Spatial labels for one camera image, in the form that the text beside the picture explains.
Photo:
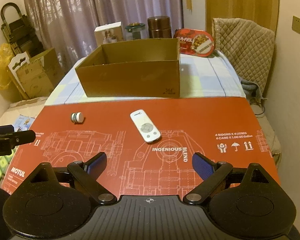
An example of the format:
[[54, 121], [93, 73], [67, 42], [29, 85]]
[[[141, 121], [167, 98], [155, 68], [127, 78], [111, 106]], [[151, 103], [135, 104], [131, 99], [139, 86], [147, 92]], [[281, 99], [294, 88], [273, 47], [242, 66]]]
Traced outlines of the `beige quilted chair cover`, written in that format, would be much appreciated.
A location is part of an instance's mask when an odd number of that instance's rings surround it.
[[267, 84], [275, 48], [275, 33], [251, 20], [214, 18], [215, 48], [223, 53], [239, 78], [255, 82], [262, 91]]

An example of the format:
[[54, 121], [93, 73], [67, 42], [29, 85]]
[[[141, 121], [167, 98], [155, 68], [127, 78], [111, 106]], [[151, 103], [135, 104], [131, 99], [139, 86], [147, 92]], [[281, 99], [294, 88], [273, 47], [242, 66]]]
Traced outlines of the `red instant rice meal box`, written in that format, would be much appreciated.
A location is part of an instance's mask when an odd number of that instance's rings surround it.
[[179, 40], [181, 54], [208, 57], [215, 49], [213, 37], [203, 30], [178, 29], [174, 33], [174, 38]]

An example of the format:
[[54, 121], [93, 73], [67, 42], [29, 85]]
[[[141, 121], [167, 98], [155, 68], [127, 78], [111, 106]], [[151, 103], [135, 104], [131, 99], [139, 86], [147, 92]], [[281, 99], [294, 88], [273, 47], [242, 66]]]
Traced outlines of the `flattened cardboard boxes stack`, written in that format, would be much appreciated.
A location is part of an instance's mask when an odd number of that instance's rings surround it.
[[55, 48], [29, 57], [17, 54], [7, 66], [8, 74], [25, 99], [48, 97], [65, 76]]

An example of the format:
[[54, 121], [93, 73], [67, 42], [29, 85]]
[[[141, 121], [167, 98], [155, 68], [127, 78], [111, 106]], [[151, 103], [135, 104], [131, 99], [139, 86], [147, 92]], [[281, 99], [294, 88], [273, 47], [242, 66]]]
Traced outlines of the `mauve curtain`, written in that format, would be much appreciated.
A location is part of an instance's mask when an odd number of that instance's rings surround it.
[[181, 0], [24, 0], [28, 18], [46, 48], [56, 50], [68, 71], [96, 47], [96, 27], [121, 22], [146, 23], [169, 16], [172, 29], [183, 26]]

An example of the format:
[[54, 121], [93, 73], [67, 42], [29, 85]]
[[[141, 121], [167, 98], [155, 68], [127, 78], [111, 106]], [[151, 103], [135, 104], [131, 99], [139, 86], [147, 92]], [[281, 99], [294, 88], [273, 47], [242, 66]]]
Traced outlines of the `short white remote control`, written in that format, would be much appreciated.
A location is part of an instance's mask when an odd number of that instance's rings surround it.
[[146, 143], [153, 143], [161, 138], [159, 130], [143, 109], [132, 112], [130, 118]]

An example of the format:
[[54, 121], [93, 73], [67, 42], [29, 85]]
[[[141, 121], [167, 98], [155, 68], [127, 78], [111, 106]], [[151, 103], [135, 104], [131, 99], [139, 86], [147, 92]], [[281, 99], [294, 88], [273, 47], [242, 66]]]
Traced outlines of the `wall power socket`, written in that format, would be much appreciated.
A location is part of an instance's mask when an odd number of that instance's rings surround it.
[[300, 18], [293, 16], [292, 19], [292, 31], [300, 34]]

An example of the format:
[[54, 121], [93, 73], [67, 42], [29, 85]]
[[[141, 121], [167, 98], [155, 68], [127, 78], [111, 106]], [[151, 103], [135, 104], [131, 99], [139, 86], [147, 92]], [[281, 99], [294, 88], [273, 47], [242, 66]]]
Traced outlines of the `yellow plastic bag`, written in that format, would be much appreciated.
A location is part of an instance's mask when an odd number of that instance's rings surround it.
[[7, 43], [3, 43], [0, 46], [0, 90], [7, 90], [12, 81], [6, 68], [13, 57], [14, 53], [11, 46]]

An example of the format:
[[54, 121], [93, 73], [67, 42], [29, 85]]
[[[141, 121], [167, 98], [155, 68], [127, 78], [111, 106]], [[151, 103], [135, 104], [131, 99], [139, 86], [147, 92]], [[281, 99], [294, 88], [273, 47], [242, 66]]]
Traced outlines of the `brown metal thermos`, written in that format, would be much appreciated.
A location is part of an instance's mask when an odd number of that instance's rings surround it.
[[147, 19], [150, 38], [171, 38], [171, 22], [168, 16], [153, 16]]

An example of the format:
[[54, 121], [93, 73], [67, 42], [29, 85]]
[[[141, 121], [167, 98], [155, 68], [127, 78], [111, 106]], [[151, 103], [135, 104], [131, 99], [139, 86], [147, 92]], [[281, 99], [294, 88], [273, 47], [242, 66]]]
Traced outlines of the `glass jar green lid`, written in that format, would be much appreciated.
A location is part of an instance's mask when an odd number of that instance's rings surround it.
[[126, 40], [146, 39], [146, 26], [144, 23], [131, 23], [125, 26]]

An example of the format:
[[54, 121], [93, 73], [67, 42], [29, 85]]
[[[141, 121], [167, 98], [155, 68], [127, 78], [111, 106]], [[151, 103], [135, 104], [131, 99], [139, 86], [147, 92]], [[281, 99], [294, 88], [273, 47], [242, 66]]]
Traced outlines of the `red printed cardboard sheet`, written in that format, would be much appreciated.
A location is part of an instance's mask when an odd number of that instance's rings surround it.
[[[130, 114], [143, 109], [161, 134], [146, 143]], [[84, 122], [74, 124], [72, 113]], [[199, 152], [235, 167], [261, 164], [278, 178], [262, 129], [244, 98], [158, 99], [46, 106], [31, 129], [36, 140], [18, 148], [2, 188], [9, 193], [42, 162], [65, 167], [99, 152], [107, 167], [98, 182], [116, 196], [184, 196], [201, 183], [192, 168]]]

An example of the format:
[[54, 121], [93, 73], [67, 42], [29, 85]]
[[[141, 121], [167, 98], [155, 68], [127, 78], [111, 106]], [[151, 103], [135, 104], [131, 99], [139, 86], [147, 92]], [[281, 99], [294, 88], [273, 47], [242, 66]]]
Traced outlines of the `folded black hand trolley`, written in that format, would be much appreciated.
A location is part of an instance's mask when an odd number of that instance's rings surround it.
[[[11, 23], [8, 23], [5, 18], [5, 11], [8, 7], [14, 7], [19, 16], [16, 21]], [[1, 31], [7, 43], [10, 44], [14, 55], [27, 52], [30, 57], [34, 57], [44, 51], [43, 44], [37, 37], [35, 29], [15, 3], [6, 3], [0, 11], [0, 16], [3, 22]]]

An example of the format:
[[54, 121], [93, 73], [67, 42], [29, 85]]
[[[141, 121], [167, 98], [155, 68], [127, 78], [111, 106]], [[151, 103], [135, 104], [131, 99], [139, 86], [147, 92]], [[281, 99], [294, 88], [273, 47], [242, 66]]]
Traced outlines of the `brown cardboard box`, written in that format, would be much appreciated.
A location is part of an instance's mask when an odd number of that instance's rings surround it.
[[180, 96], [179, 41], [149, 38], [103, 44], [76, 68], [88, 97]]

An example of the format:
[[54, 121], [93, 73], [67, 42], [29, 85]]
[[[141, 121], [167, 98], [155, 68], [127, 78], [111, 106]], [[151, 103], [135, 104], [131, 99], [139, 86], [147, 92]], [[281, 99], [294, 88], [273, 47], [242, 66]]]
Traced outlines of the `white product box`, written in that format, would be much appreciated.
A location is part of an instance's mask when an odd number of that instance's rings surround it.
[[97, 46], [124, 41], [122, 22], [96, 27], [94, 30]]

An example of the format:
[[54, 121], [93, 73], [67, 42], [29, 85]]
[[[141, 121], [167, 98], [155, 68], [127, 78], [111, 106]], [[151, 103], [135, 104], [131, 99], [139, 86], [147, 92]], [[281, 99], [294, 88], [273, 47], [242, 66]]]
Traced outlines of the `grey cloth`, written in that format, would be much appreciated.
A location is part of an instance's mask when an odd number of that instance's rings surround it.
[[255, 82], [247, 81], [243, 78], [239, 78], [243, 91], [247, 100], [252, 103], [262, 104], [266, 98], [263, 97], [261, 88]]

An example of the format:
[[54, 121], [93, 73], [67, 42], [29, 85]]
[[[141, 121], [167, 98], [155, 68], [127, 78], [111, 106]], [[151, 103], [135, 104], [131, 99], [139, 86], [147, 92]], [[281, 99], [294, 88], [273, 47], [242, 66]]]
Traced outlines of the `wooden door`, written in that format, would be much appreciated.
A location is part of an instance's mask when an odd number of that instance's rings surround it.
[[205, 0], [206, 30], [213, 18], [243, 18], [276, 32], [280, 0]]

